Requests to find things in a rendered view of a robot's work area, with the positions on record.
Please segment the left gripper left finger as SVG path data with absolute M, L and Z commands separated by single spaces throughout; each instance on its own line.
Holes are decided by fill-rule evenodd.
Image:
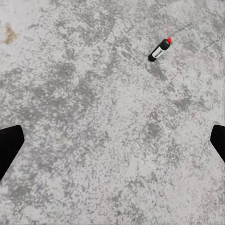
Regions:
M 0 130 L 0 181 L 24 143 L 20 125 Z

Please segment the insectifuge atomizer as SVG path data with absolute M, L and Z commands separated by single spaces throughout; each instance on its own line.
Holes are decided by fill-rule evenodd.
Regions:
M 172 39 L 168 38 L 163 40 L 151 54 L 148 56 L 149 61 L 156 61 L 172 44 Z

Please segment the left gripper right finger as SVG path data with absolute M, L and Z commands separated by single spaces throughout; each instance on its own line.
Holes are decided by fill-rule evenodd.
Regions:
M 210 142 L 220 155 L 220 157 L 225 162 L 225 127 L 221 125 L 214 125 L 211 136 Z

